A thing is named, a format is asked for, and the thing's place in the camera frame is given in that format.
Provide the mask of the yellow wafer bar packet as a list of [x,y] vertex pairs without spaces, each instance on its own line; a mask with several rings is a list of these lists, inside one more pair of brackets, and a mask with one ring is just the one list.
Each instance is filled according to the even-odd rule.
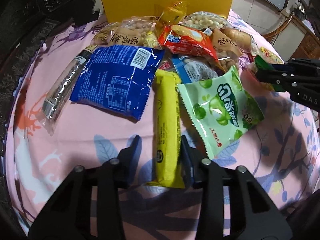
[[156,156],[152,186],[185,188],[180,163],[181,127],[177,85],[174,72],[157,70],[155,77]]

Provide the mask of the blue clear cracker packet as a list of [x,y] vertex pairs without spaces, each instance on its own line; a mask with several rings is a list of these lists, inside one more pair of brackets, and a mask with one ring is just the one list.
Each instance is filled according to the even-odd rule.
[[202,57],[174,54],[171,61],[182,83],[193,83],[218,77],[217,72]]

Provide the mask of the wooden chair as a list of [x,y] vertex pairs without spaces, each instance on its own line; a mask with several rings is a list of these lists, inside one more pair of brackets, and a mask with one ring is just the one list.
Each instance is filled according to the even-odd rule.
[[283,60],[319,59],[319,38],[293,13],[276,30],[263,37]]

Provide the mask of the pink floral table cloth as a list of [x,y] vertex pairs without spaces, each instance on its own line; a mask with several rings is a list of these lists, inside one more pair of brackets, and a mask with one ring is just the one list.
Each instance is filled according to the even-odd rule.
[[[115,157],[139,135],[139,162],[133,183],[120,193],[127,239],[194,239],[201,191],[147,185],[154,155],[153,97],[141,120],[131,122],[87,105],[66,103],[49,135],[36,116],[48,90],[67,64],[106,24],[105,16],[70,26],[40,48],[25,75],[13,106],[5,171],[9,194],[21,225],[29,225],[76,165],[97,167]],[[286,93],[270,92],[246,70],[241,81],[265,116],[263,122],[215,157],[223,167],[243,165],[275,205],[291,212],[319,189],[319,138],[313,114]]]

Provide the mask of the green gummy candy bag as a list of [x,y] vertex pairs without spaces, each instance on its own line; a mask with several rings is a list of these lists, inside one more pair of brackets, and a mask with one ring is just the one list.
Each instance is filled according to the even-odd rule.
[[210,159],[264,120],[235,66],[213,79],[179,84],[178,91]]

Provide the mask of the black silver snack stick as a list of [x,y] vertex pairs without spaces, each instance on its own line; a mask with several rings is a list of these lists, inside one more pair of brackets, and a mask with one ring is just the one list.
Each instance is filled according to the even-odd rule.
[[49,135],[54,134],[60,113],[69,100],[79,75],[97,47],[98,45],[89,45],[72,59],[47,93],[37,119]]

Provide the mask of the clear white nut bag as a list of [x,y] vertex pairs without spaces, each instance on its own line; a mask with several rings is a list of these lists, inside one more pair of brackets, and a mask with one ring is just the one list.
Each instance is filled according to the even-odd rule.
[[180,24],[197,30],[207,28],[214,30],[215,28],[224,29],[232,27],[225,18],[205,11],[194,12],[188,15]]

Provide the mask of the red rice cracker bag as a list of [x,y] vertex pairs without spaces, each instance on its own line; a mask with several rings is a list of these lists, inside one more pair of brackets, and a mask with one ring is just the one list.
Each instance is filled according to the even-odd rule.
[[173,54],[210,56],[217,61],[217,54],[209,37],[193,28],[178,24],[165,26],[158,42]]

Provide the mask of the dark blue snack bag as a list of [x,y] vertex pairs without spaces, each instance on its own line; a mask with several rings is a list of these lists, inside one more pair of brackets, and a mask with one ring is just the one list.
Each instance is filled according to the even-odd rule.
[[99,47],[77,79],[70,100],[138,121],[163,56],[163,50],[148,47]]

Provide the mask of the yellow candy packet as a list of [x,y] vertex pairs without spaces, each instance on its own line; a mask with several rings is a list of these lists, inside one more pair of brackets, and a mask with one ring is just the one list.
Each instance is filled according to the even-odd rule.
[[178,24],[186,15],[187,3],[185,1],[174,2],[162,11],[158,23],[163,25]]

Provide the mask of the brown paper peanut bag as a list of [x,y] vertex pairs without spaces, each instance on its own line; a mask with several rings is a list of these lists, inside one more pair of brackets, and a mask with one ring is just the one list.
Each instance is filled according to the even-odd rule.
[[157,18],[153,16],[132,17],[122,22],[109,23],[92,38],[92,45],[138,46],[161,49],[155,25]]

